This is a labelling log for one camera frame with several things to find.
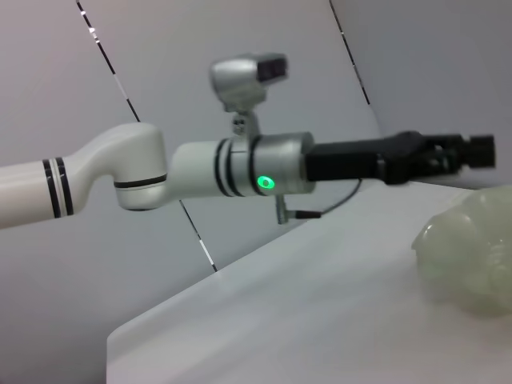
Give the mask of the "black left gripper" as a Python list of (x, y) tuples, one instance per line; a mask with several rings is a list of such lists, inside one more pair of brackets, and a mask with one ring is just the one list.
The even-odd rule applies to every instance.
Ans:
[(414, 178), (415, 162), (435, 147), (435, 141), (419, 132), (352, 142), (315, 144), (304, 157), (306, 178), (311, 182), (375, 179), (401, 185)]

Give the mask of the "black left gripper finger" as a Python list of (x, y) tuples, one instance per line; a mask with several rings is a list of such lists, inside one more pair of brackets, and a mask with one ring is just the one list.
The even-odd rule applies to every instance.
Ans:
[(457, 174), (463, 167), (484, 169), (496, 167), (496, 152), (492, 135), (470, 136), (460, 134), (428, 135), (427, 144), (434, 149), (430, 163), (438, 163), (436, 174)]

